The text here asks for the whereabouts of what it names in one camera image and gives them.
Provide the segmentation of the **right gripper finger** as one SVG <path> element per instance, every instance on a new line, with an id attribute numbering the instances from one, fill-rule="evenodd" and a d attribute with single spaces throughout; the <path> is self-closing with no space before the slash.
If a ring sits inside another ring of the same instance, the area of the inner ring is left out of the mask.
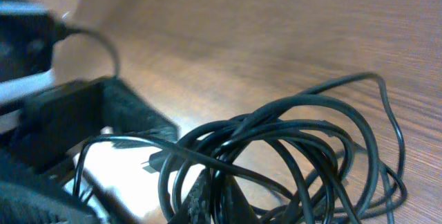
<path id="1" fill-rule="evenodd" d="M 259 224 L 260 221 L 252 210 L 245 195 L 233 176 L 225 179 L 227 186 L 221 189 L 218 216 L 220 223 L 226 224 Z M 211 224 L 211 174 L 203 169 L 197 177 L 181 208 L 168 224 Z"/>

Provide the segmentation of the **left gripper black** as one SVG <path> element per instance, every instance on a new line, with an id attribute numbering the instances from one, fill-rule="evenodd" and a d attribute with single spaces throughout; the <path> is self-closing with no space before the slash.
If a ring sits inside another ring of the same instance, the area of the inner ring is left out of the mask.
<path id="1" fill-rule="evenodd" d="M 18 126 L 1 135 L 2 223 L 99 223 L 93 208 L 49 179 L 49 170 L 104 127 L 171 142 L 179 136 L 176 124 L 111 77 L 69 82 L 1 107 L 14 110 Z"/>

